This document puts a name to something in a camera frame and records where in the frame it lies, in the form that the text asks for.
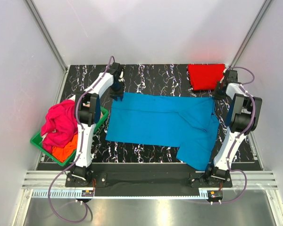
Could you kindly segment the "blue t shirt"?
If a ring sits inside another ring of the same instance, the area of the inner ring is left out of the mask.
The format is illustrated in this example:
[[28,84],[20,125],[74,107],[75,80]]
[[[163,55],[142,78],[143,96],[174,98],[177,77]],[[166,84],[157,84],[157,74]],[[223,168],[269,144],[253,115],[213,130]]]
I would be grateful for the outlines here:
[[211,97],[125,93],[114,101],[107,141],[177,147],[177,159],[204,171],[214,149],[219,120]]

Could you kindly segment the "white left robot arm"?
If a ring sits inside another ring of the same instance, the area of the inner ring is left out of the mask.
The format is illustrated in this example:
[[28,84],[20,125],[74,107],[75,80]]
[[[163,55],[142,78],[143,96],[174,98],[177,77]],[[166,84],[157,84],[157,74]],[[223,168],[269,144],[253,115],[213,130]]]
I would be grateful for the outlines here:
[[101,71],[97,79],[85,90],[75,94],[75,118],[78,122],[78,140],[75,156],[75,165],[87,168],[91,165],[92,137],[97,123],[100,121],[100,98],[109,90],[109,95],[114,100],[122,100],[124,97],[124,73],[119,63]]

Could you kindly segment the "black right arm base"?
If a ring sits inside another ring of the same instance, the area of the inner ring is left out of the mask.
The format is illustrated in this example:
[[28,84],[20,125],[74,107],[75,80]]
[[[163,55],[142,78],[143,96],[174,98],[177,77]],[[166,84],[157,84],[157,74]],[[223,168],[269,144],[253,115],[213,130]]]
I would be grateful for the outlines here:
[[233,186],[230,171],[208,164],[204,172],[189,174],[188,182],[193,188],[231,188]]

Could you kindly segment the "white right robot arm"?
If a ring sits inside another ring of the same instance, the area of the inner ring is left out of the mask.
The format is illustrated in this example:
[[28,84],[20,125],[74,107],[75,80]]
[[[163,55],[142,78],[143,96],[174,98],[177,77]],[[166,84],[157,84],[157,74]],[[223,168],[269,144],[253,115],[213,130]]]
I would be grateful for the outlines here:
[[[252,76],[251,81],[241,83],[238,81],[237,69],[243,69]],[[235,66],[223,71],[222,79],[217,82],[213,92],[215,100],[226,97],[231,99],[228,114],[225,119],[227,132],[222,146],[213,160],[213,165],[218,170],[230,171],[233,158],[240,144],[247,135],[254,131],[258,125],[262,98],[250,94],[245,85],[255,80],[254,73],[247,68]]]

